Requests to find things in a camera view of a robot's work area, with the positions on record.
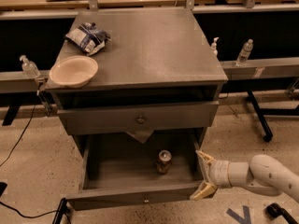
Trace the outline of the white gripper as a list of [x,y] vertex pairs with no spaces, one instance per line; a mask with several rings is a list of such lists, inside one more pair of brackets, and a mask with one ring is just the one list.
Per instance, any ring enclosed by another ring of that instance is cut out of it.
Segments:
[[205,181],[203,181],[198,189],[190,196],[192,201],[199,201],[201,199],[212,197],[216,193],[218,187],[222,189],[231,187],[228,175],[228,161],[215,161],[212,156],[206,154],[202,150],[196,150],[195,153]]

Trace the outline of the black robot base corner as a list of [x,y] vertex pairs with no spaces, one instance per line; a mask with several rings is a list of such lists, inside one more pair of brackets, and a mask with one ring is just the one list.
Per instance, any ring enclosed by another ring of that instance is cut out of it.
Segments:
[[0,182],[0,197],[2,196],[2,194],[4,193],[4,191],[7,188],[7,183],[5,182]]

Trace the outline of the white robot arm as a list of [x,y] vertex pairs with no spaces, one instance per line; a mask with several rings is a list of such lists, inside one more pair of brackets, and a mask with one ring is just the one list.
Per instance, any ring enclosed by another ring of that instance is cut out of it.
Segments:
[[238,187],[264,196],[286,193],[299,203],[299,175],[276,159],[255,155],[250,162],[216,160],[196,150],[204,181],[190,196],[193,201],[205,199],[218,189]]

